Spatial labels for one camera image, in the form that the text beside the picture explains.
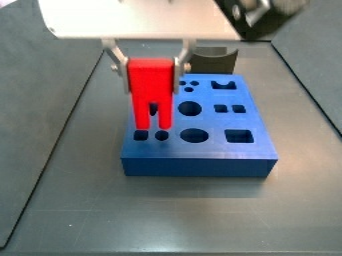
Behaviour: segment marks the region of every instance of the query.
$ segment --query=red block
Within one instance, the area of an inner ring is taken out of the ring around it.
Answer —
[[[133,58],[127,65],[138,130],[150,129],[150,104],[158,104],[160,127],[173,125],[174,61]]]

